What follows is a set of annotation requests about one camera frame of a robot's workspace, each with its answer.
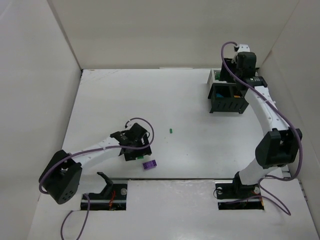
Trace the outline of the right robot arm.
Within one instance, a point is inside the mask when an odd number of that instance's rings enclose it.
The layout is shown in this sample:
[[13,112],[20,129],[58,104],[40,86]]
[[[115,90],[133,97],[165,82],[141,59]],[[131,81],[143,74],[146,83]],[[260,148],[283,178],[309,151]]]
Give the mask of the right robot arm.
[[254,160],[238,171],[231,183],[216,185],[217,198],[245,199],[253,196],[260,180],[277,168],[295,161],[302,132],[288,124],[270,96],[265,79],[256,74],[256,54],[238,49],[233,58],[224,59],[221,73],[228,73],[236,88],[252,107],[263,132],[255,148]]

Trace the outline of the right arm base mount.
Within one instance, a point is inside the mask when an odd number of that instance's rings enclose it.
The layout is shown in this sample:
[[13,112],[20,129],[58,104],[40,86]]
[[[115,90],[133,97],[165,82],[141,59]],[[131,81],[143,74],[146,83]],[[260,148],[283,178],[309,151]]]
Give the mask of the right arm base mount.
[[232,182],[218,181],[213,191],[219,210],[264,210],[258,184],[243,185],[236,174]]

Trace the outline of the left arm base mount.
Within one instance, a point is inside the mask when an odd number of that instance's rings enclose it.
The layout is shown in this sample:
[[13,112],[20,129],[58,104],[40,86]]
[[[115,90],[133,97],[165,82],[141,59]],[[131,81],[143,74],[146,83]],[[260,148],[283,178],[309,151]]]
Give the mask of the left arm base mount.
[[125,211],[127,208],[128,182],[112,180],[103,172],[97,172],[105,184],[101,191],[87,193],[89,199],[82,195],[80,209],[82,211]]

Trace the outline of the purple lego brick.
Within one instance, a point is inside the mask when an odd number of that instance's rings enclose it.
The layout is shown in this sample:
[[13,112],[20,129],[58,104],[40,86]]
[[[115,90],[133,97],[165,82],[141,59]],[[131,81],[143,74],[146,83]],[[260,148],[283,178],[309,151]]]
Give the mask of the purple lego brick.
[[153,169],[153,168],[157,167],[157,162],[156,162],[155,159],[154,160],[150,160],[150,161],[147,161],[147,162],[143,162],[142,166],[143,166],[144,170],[150,170],[150,169]]

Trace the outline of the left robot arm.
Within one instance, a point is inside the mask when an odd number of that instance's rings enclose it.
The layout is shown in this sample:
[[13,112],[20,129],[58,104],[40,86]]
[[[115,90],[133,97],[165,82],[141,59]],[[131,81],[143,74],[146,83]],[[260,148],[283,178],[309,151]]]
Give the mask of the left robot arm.
[[92,168],[102,162],[124,157],[124,160],[135,161],[139,157],[152,154],[151,144],[154,135],[138,123],[125,124],[124,130],[111,133],[106,139],[79,152],[57,151],[39,177],[39,190],[50,195],[62,205],[68,202],[77,192],[83,170]]

